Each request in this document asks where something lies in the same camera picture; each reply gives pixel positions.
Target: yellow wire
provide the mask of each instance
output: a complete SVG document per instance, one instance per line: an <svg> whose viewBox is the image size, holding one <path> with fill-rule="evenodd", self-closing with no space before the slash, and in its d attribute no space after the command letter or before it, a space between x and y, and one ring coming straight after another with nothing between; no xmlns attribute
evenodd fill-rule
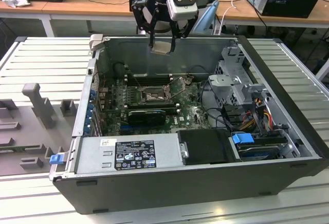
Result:
<svg viewBox="0 0 329 224"><path fill-rule="evenodd" d="M245 124L244 126L242 126L241 128L239 128L240 130L243 130L249 126L251 126L253 123L255 122L255 119L254 120L251 120L249 121L247 124Z"/></svg>
<svg viewBox="0 0 329 224"><path fill-rule="evenodd" d="M267 119L268 119L268 127L271 129L271 127L270 127L270 125L269 125L269 123L270 123L270 117L269 117L269 115L268 115L268 113L264 113L266 116L267 116Z"/></svg>

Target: blue drive latch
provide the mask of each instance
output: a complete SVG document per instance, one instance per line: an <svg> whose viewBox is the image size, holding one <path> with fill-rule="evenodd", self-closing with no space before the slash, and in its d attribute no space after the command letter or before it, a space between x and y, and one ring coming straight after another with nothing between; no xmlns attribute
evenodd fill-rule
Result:
<svg viewBox="0 0 329 224"><path fill-rule="evenodd" d="M251 133L236 133L232 136L234 144L255 143Z"/></svg>

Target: red wire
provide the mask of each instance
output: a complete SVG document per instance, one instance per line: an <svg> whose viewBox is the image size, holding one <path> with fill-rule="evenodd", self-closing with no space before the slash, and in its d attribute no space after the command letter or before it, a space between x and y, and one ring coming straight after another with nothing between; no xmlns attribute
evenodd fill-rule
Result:
<svg viewBox="0 0 329 224"><path fill-rule="evenodd" d="M245 123L245 119L246 119L247 115L249 115L249 114L250 114L250 111L248 111L248 112L246 113L246 115L243 117L242 124Z"/></svg>

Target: white table leg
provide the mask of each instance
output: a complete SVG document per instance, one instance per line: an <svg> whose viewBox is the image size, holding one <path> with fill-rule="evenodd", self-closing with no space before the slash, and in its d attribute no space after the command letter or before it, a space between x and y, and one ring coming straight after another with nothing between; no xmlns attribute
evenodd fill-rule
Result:
<svg viewBox="0 0 329 224"><path fill-rule="evenodd" d="M52 29L51 22L50 22L50 20L51 20L50 16L48 14L45 14L44 16L42 16L40 18L40 20L43 24L47 37L54 38L56 36L56 34L54 33L54 31Z"/></svg>
<svg viewBox="0 0 329 224"><path fill-rule="evenodd" d="M322 80L327 73L329 72L329 59L327 60L327 62L321 67L321 69L318 71L318 73L315 75L315 77L318 80Z"/></svg>

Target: blue connector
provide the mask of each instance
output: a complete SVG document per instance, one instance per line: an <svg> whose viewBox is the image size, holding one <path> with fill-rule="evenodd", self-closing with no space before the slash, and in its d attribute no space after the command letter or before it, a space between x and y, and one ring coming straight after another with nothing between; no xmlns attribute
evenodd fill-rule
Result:
<svg viewBox="0 0 329 224"><path fill-rule="evenodd" d="M242 143L255 143L252 135L250 133L236 133L232 136L234 144Z"/></svg>
<svg viewBox="0 0 329 224"><path fill-rule="evenodd" d="M50 157L49 163L53 164L64 164L64 154L56 154Z"/></svg>
<svg viewBox="0 0 329 224"><path fill-rule="evenodd" d="M83 128L83 131L85 132L85 133L90 133L90 125L86 125L84 128Z"/></svg>
<svg viewBox="0 0 329 224"><path fill-rule="evenodd" d="M96 93L95 90L93 90L93 89L90 90L90 97L95 97L96 94L97 94L97 93Z"/></svg>
<svg viewBox="0 0 329 224"><path fill-rule="evenodd" d="M86 117L86 119L84 120L84 123L87 125L90 125L91 122L92 122L92 119L90 119L90 117Z"/></svg>
<svg viewBox="0 0 329 224"><path fill-rule="evenodd" d="M95 107L95 106L94 106L93 104L88 103L87 109L89 109L89 110L93 110L94 107Z"/></svg>

